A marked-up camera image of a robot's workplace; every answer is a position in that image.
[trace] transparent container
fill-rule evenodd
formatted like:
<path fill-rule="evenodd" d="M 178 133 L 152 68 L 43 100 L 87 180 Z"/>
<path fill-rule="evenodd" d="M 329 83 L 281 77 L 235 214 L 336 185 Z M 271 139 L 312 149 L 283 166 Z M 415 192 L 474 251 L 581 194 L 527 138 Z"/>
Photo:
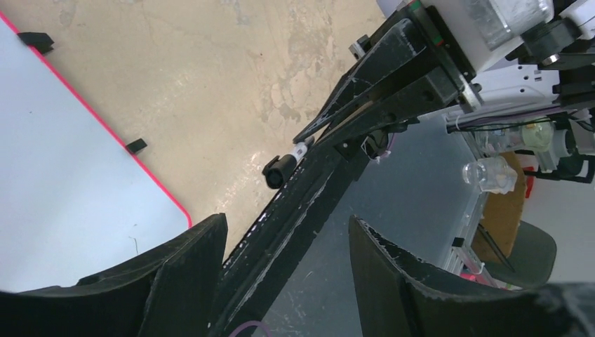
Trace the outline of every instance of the transparent container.
<path fill-rule="evenodd" d="M 463 180 L 482 192 L 506 194 L 514 190 L 518 175 L 502 157 L 484 158 L 463 167 Z"/>
<path fill-rule="evenodd" d="M 552 123 L 533 123 L 504 130 L 480 130 L 475 133 L 479 149 L 488 155 L 517 150 L 546 152 L 553 137 Z"/>

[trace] white cable tie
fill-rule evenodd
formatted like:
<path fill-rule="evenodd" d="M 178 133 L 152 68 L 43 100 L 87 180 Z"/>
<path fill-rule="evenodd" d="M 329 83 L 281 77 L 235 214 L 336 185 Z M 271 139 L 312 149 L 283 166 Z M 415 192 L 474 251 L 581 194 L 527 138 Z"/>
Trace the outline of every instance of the white cable tie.
<path fill-rule="evenodd" d="M 457 128 L 457 130 L 461 131 L 461 129 L 459 128 L 459 118 L 461 117 L 461 115 L 457 115 L 457 119 L 455 119 L 455 127 Z"/>
<path fill-rule="evenodd" d="M 483 273 L 483 268 L 486 266 L 485 262 L 481 263 L 481 269 L 479 270 L 479 272 L 471 272 L 473 275 L 481 275 Z"/>

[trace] black plastic clip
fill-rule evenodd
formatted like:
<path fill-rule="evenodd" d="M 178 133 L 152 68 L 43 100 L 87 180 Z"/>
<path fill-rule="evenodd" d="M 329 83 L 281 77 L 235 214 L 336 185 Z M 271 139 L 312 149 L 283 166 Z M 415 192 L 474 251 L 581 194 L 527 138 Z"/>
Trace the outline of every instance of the black plastic clip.
<path fill-rule="evenodd" d="M 281 159 L 279 159 L 279 156 L 275 156 L 273 160 L 265 165 L 262 174 L 265 176 L 267 185 L 273 190 L 278 190 L 283 184 L 287 183 L 297 165 L 297 159 L 291 154 L 286 154 Z"/>
<path fill-rule="evenodd" d="M 138 154 L 142 149 L 147 147 L 147 143 L 142 139 L 138 138 L 137 140 L 131 142 L 126 146 L 126 149 L 130 154 Z"/>
<path fill-rule="evenodd" d="M 42 55 L 54 50 L 54 40 L 46 33 L 21 32 L 17 33 L 17 36 L 24 44 L 35 48 Z"/>

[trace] stained floor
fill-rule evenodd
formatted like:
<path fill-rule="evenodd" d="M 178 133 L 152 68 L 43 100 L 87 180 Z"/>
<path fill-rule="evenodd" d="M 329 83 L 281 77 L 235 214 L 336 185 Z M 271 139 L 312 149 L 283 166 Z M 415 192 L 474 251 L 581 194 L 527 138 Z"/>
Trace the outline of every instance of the stained floor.
<path fill-rule="evenodd" d="M 227 253 L 273 195 L 260 171 L 291 148 L 383 17 L 374 0 L 0 0 L 47 32 L 50 63 L 194 222 L 225 212 Z"/>

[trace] white cable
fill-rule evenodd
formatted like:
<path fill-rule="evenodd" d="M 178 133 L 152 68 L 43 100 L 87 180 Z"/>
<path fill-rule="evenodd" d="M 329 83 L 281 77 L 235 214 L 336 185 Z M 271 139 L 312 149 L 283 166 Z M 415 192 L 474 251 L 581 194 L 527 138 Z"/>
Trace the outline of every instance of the white cable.
<path fill-rule="evenodd" d="M 473 275 L 481 275 L 483 273 L 483 268 L 486 266 L 485 262 L 481 263 L 481 269 L 479 270 L 479 272 L 471 272 Z"/>
<path fill-rule="evenodd" d="M 459 117 L 461 117 L 461 115 L 457 116 L 457 119 L 455 120 L 455 126 L 457 127 L 457 130 L 461 131 L 461 129 L 459 128 Z"/>
<path fill-rule="evenodd" d="M 475 119 L 483 118 L 483 117 L 499 117 L 499 116 L 507 115 L 507 114 L 517 114 L 520 111 L 523 111 L 522 109 L 520 109 L 520 107 L 504 108 L 504 109 L 498 108 L 496 110 L 478 111 L 478 112 L 473 112 L 471 114 L 463 114 L 462 121 L 475 120 Z"/>
<path fill-rule="evenodd" d="M 491 111 L 491 112 L 474 112 L 472 114 L 459 114 L 457 115 L 457 119 L 459 119 L 459 123 L 468 123 L 471 121 L 475 121 L 477 119 L 480 118 L 486 118 L 486 117 L 505 117 L 505 116 L 522 116 L 522 114 L 524 112 L 532 112 L 532 110 L 528 110 L 528 111 L 519 111 L 519 110 L 509 110 L 509 111 Z M 448 117 L 446 118 L 447 121 L 447 125 L 452 126 L 453 125 L 453 121 L 452 120 L 448 120 Z"/>

